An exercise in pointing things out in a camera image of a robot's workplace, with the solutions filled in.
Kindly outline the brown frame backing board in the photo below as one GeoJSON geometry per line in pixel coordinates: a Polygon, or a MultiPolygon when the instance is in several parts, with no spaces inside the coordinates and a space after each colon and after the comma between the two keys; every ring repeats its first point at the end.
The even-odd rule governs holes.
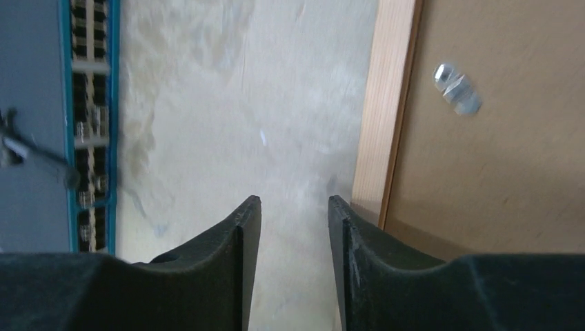
{"type": "Polygon", "coordinates": [[[441,259],[584,251],[584,2],[425,1],[385,229],[441,259]],[[482,100],[459,115],[450,63],[482,100]]]}

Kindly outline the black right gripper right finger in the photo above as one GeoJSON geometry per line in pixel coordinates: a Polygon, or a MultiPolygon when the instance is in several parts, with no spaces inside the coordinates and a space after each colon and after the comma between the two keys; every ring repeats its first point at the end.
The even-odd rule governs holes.
{"type": "Polygon", "coordinates": [[[344,330],[583,330],[581,254],[445,262],[362,219],[340,196],[328,229],[344,330]]]}

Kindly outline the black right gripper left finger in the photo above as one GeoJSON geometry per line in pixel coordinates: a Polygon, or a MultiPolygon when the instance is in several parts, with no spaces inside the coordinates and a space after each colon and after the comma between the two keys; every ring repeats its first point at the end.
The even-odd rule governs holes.
{"type": "Polygon", "coordinates": [[[149,263],[102,253],[1,255],[2,330],[247,330],[261,201],[149,263]]]}

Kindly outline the orange wooden picture frame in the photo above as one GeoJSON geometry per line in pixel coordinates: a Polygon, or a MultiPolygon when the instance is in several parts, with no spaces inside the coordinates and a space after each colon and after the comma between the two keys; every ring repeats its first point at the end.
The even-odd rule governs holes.
{"type": "Polygon", "coordinates": [[[351,205],[385,228],[423,1],[380,1],[370,64],[351,205]]]}

